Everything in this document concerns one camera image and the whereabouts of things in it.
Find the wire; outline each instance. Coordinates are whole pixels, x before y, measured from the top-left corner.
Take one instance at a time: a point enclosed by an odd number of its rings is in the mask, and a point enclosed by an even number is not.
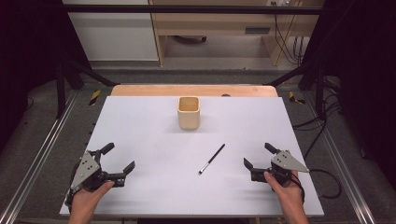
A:
[[[274,15],[274,17],[275,17],[275,40],[276,40],[276,43],[279,45],[280,49],[282,50],[282,52],[283,52],[283,54],[285,55],[285,57],[286,57],[286,59],[288,60],[288,62],[289,62],[289,63],[292,63],[292,64],[297,64],[297,62],[295,61],[295,59],[293,59],[293,57],[291,56],[291,54],[290,54],[290,52],[289,52],[289,49],[288,49],[288,46],[286,45],[286,41],[285,41],[285,39],[283,38],[282,34],[280,33],[279,28],[277,27],[277,18],[276,18],[276,14]],[[279,33],[280,38],[281,38],[282,41],[283,41],[283,45],[284,45],[286,51],[288,52],[289,56],[294,60],[294,62],[291,62],[291,61],[290,61],[290,59],[289,59],[288,55],[286,54],[284,48],[282,48],[282,46],[280,45],[279,41],[277,40],[277,33]]]
[[[301,199],[303,200],[303,203],[305,202],[305,190],[303,188],[303,186],[301,185],[300,179],[297,178],[298,181],[294,180],[294,179],[290,179],[291,182],[293,182],[295,185],[297,185],[300,190],[301,190]]]
[[[340,181],[338,180],[338,178],[337,178],[335,175],[333,175],[332,173],[330,173],[330,172],[328,172],[328,171],[321,170],[321,169],[311,169],[309,172],[310,172],[310,173],[313,173],[313,172],[320,172],[320,173],[329,175],[329,176],[331,176],[331,177],[335,180],[335,182],[336,182],[337,185],[338,185],[338,191],[337,191],[337,193],[335,193],[334,195],[324,195],[324,194],[319,193],[319,196],[320,196],[320,197],[325,198],[325,199],[336,199],[336,198],[338,198],[338,197],[341,195],[341,192],[342,192],[343,189],[342,189],[342,187],[341,187]]]
[[[320,135],[323,133],[324,128],[326,127],[326,119],[324,120],[323,126],[320,129],[320,132],[318,133],[318,135],[315,137],[314,141],[311,143],[311,146],[309,146],[308,150],[305,152],[304,154],[304,160],[306,159],[306,157],[308,156],[309,152],[312,150],[312,148],[314,147],[314,144],[318,141]]]

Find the white tabletop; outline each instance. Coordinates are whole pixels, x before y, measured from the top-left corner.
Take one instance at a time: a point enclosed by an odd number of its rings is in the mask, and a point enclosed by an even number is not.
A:
[[[304,163],[281,98],[200,97],[201,125],[183,131],[173,96],[109,96],[93,131],[89,150],[113,142],[101,163],[119,173],[131,161],[136,167],[125,187],[112,189],[95,214],[107,217],[266,217],[281,215],[276,195],[264,183],[252,182],[244,166],[268,168],[275,156],[266,142],[288,149]],[[206,168],[198,171],[224,149]],[[322,216],[309,174],[299,173],[308,216]],[[65,206],[61,215],[68,215]]]

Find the human hand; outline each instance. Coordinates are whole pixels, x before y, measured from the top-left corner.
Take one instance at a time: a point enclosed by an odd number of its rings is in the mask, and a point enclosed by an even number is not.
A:
[[[301,197],[301,189],[295,183],[288,181],[283,186],[277,183],[276,179],[268,172],[264,172],[264,177],[268,184],[274,190],[279,199],[283,215],[289,224],[304,224],[308,223],[306,218],[303,199]]]
[[[69,224],[87,224],[93,218],[96,205],[102,197],[114,186],[113,181],[104,183],[94,192],[81,189],[73,199],[72,213],[70,214]]]

